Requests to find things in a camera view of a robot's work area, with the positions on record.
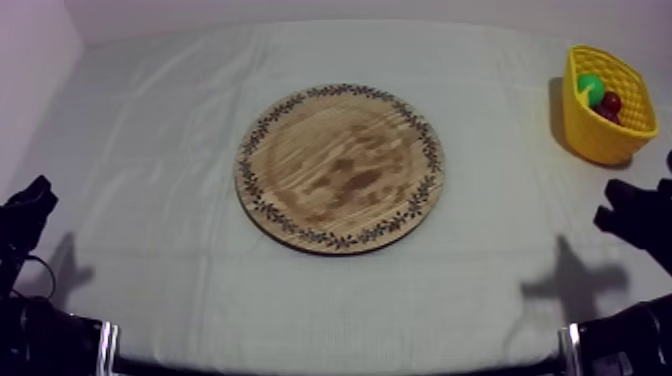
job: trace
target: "wooden plate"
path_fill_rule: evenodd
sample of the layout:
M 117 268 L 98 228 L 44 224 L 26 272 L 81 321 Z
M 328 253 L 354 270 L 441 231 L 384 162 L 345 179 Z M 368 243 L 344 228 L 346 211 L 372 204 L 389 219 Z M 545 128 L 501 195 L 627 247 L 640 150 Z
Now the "wooden plate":
M 261 114 L 237 156 L 236 188 L 276 240 L 320 254 L 383 247 L 415 228 L 443 187 L 432 127 L 399 98 L 318 86 Z

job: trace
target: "red ball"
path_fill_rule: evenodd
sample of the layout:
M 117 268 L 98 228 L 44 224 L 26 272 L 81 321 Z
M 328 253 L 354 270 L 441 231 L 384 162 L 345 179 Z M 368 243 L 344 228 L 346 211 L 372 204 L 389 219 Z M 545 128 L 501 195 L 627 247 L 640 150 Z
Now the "red ball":
M 614 114 L 617 114 L 618 111 L 621 110 L 621 98 L 613 91 L 607 91 L 604 93 L 604 97 L 602 98 L 602 103 L 600 106 L 606 108 L 608 111 L 613 112 Z
M 618 119 L 618 115 L 616 115 L 614 112 L 609 111 L 603 106 L 597 106 L 593 108 L 593 111 L 595 111 L 598 115 L 602 116 L 603 118 L 609 120 L 612 123 L 615 123 L 617 125 L 621 125 L 621 121 Z

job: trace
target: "white cloth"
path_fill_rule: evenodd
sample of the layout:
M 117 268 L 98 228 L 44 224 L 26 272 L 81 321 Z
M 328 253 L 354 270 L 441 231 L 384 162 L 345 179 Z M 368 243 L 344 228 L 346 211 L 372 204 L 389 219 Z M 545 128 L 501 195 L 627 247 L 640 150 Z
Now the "white cloth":
M 94 48 L 53 101 L 14 189 L 39 173 L 53 182 L 61 201 L 36 253 L 65 265 L 66 310 L 121 326 L 124 355 L 339 374 L 540 359 L 557 349 L 567 317 L 557 283 L 538 298 L 523 286 L 573 275 L 553 274 L 557 235 L 594 276 L 576 277 L 595 300 L 592 314 L 672 290 L 646 254 L 591 223 L 609 178 L 654 187 L 668 175 L 669 58 L 608 46 L 642 72 L 662 129 L 628 168 L 604 169 L 551 131 L 561 121 L 554 78 L 573 42 L 456 24 L 319 21 Z M 234 155 L 255 117 L 294 90 L 331 82 L 413 104 L 446 157 L 427 220 L 361 257 L 274 242 L 245 216 L 233 185 Z M 74 257 L 63 261 L 54 249 L 68 233 Z M 36 269 L 27 269 L 29 287 Z M 565 305 L 591 315 L 583 303 Z

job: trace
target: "yellow basket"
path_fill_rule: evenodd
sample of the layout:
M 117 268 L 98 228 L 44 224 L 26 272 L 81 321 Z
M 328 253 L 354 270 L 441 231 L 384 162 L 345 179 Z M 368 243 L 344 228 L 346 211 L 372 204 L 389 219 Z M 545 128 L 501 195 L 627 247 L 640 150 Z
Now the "yellow basket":
M 606 90 L 619 95 L 622 108 L 618 117 L 622 126 L 588 107 L 588 93 L 579 93 L 577 87 L 577 78 L 584 73 L 598 75 Z M 569 49 L 562 102 L 567 142 L 593 162 L 623 163 L 658 134 L 653 106 L 642 78 L 618 58 L 596 48 L 574 46 Z

